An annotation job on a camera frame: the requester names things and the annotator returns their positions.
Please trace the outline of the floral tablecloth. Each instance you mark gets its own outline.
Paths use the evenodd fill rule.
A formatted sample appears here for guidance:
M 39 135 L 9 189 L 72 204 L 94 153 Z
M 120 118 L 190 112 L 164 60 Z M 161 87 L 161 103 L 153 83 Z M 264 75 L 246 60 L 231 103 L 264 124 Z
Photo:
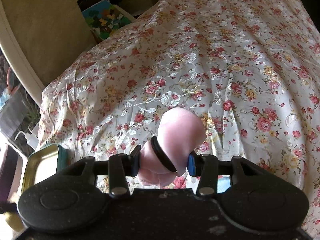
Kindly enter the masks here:
M 185 107 L 197 153 L 241 156 L 302 189 L 319 237 L 319 32 L 300 0 L 159 0 L 42 94 L 39 146 L 130 153 Z

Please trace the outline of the colourful picture book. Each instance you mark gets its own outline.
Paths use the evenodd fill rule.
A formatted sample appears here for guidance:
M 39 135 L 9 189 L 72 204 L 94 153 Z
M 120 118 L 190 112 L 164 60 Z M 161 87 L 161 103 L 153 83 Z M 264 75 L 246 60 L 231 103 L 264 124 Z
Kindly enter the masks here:
M 136 19 L 117 5 L 101 0 L 82 11 L 82 15 L 95 39 L 103 41 Z

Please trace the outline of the gold metal tray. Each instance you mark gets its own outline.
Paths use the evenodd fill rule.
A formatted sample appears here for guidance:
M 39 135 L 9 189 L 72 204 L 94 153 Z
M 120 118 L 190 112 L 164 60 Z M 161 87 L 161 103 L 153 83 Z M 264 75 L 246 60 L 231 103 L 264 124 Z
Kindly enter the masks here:
M 21 193 L 67 166 L 68 153 L 58 144 L 51 144 L 34 152 L 25 167 Z

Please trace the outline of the white squeeze bottle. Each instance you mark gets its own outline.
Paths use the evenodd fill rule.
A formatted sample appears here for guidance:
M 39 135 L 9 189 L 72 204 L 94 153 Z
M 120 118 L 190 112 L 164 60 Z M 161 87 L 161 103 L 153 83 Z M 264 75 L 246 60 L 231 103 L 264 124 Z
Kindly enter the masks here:
M 35 131 L 31 132 L 24 132 L 24 131 L 18 131 L 15 135 L 15 140 L 20 136 L 23 135 L 24 139 L 26 140 L 26 143 L 33 149 L 36 150 L 38 144 L 39 144 L 39 138 L 38 134 Z

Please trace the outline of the pink cloth with band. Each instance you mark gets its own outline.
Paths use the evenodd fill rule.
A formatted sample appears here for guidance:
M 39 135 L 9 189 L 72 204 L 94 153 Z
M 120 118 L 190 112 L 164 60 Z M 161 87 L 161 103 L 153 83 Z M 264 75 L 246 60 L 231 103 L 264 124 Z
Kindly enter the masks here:
M 189 155 L 205 139 L 204 125 L 193 112 L 179 107 L 165 112 L 157 135 L 140 150 L 138 178 L 144 185 L 169 185 L 184 174 Z

